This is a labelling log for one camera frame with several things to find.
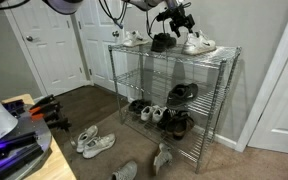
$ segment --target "wall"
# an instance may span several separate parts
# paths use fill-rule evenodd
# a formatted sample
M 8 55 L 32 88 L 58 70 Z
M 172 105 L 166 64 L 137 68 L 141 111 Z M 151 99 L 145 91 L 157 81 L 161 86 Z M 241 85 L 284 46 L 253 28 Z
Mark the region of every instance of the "wall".
M 0 99 L 42 95 L 4 11 L 0 11 L 0 93 Z
M 220 135 L 237 141 L 288 21 L 288 0 L 191 2 L 186 12 L 193 15 L 195 31 L 203 30 L 219 46 L 243 48 L 229 103 L 226 104 L 218 131 Z M 159 5 L 149 11 L 150 20 L 163 8 L 163 5 Z M 133 6 L 128 8 L 125 29 L 140 30 L 146 35 L 145 21 L 146 14 Z M 167 22 L 165 27 L 170 32 Z M 153 32 L 161 31 L 161 23 L 155 23 Z M 185 33 L 182 34 L 179 43 L 184 42 Z

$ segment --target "wire shelf tier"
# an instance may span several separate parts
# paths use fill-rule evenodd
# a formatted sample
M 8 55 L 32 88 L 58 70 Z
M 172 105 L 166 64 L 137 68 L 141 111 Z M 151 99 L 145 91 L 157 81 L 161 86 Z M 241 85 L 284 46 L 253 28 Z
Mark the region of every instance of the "wire shelf tier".
M 166 102 L 168 92 L 173 88 L 171 85 L 172 77 L 165 73 L 149 69 L 143 69 L 142 73 L 152 76 L 152 81 L 150 82 L 152 85 L 149 89 L 141 88 L 143 86 L 141 86 L 142 84 L 139 80 L 141 75 L 141 71 L 139 69 L 122 74 L 118 76 L 116 80 L 120 84 L 140 90 L 144 93 L 160 98 L 164 102 Z M 214 111 L 211 111 L 215 91 L 214 87 L 203 82 L 197 82 L 192 80 L 188 80 L 187 82 L 196 83 L 199 88 L 198 97 L 193 102 L 187 103 L 185 105 L 185 108 L 191 111 L 207 116 L 210 113 L 214 113 L 220 107 L 222 101 L 225 99 L 226 90 L 224 86 L 221 86 L 218 89 L 217 101 L 214 107 Z
M 140 56 L 148 56 L 158 59 L 167 59 L 171 61 L 182 62 L 185 64 L 206 66 L 218 69 L 221 62 L 227 64 L 234 61 L 240 54 L 240 47 L 222 47 L 217 46 L 215 51 L 204 53 L 196 56 L 182 54 L 183 45 L 176 45 L 174 48 L 165 52 L 158 53 L 151 51 L 152 43 L 147 43 L 137 47 L 125 47 L 123 45 L 109 46 L 109 49 L 117 52 L 136 54 Z
M 173 150 L 179 152 L 189 160 L 195 163 L 198 162 L 203 144 L 204 129 L 195 126 L 185 135 L 182 140 L 178 141 L 174 140 L 173 137 L 168 136 L 164 130 L 158 128 L 157 125 L 152 121 L 144 122 L 141 120 L 140 116 L 136 116 L 127 110 L 125 110 L 123 114 L 125 118 L 125 124 L 135 131 L 139 132 L 155 143 L 164 142 Z M 211 142 L 212 135 L 210 133 L 207 137 L 205 144 L 206 148 L 204 150 L 207 149 Z

